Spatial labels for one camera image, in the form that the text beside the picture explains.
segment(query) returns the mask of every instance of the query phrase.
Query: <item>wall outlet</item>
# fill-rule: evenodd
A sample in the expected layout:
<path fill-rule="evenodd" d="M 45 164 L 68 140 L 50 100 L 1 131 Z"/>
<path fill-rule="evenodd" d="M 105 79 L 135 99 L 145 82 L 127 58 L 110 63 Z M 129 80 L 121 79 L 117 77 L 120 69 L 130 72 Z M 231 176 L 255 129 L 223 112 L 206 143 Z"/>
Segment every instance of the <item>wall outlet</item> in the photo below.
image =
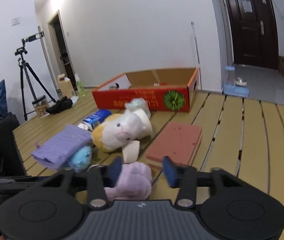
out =
<path fill-rule="evenodd" d="M 20 24 L 20 17 L 14 18 L 11 20 L 12 26 Z"/>

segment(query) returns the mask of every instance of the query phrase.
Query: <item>gray tile floor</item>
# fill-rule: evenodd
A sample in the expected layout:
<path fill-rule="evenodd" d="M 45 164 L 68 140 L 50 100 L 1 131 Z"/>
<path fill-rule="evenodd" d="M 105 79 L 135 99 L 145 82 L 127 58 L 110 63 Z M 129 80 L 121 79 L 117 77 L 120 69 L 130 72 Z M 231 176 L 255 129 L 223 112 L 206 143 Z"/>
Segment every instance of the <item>gray tile floor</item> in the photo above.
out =
<path fill-rule="evenodd" d="M 253 66 L 236 66 L 235 77 L 242 77 L 247 81 L 249 98 L 284 105 L 284 77 L 277 71 Z"/>

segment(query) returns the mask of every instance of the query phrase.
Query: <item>wooden table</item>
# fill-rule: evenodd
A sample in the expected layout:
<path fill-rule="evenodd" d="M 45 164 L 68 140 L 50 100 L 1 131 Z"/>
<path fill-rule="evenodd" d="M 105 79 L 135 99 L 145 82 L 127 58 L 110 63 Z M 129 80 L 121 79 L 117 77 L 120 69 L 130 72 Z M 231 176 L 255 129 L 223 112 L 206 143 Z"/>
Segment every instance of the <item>wooden table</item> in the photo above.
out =
<path fill-rule="evenodd" d="M 73 108 L 55 116 L 35 117 L 18 127 L 14 135 L 27 173 L 32 176 L 54 174 L 55 171 L 46 169 L 31 157 L 35 143 L 43 144 L 65 125 L 78 124 L 96 109 L 92 94 L 88 92 Z M 284 205 L 284 106 L 199 92 L 189 113 L 152 113 L 153 134 L 141 140 L 139 161 L 146 162 L 146 148 L 169 121 L 203 128 L 202 142 L 190 165 L 201 171 L 221 167 Z M 121 156 L 121 152 L 109 155 L 99 151 L 92 162 L 110 164 L 116 156 Z M 152 170 L 152 177 L 150 198 L 174 202 L 177 189 L 169 188 L 157 170 Z M 203 202 L 208 196 L 206 188 L 198 189 L 197 202 Z M 280 239 L 284 240 L 284 231 Z"/>

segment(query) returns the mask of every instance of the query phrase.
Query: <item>blue plush toy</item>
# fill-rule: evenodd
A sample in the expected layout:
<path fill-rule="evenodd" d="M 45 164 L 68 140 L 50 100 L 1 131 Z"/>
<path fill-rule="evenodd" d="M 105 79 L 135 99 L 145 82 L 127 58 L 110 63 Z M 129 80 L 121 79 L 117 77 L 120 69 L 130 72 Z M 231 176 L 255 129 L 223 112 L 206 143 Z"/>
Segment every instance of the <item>blue plush toy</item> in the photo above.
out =
<path fill-rule="evenodd" d="M 84 146 L 78 150 L 68 161 L 68 166 L 76 172 L 85 170 L 91 162 L 92 149 L 90 146 Z"/>

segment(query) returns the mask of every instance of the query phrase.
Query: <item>door handle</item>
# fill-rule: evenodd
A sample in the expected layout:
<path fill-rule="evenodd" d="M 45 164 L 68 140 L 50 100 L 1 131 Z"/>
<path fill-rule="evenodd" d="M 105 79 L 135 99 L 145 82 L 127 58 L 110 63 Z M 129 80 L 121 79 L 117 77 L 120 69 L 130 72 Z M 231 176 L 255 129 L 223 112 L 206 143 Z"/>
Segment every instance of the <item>door handle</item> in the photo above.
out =
<path fill-rule="evenodd" d="M 264 35 L 264 23 L 263 23 L 263 21 L 261 21 L 261 32 L 262 32 L 262 35 Z"/>

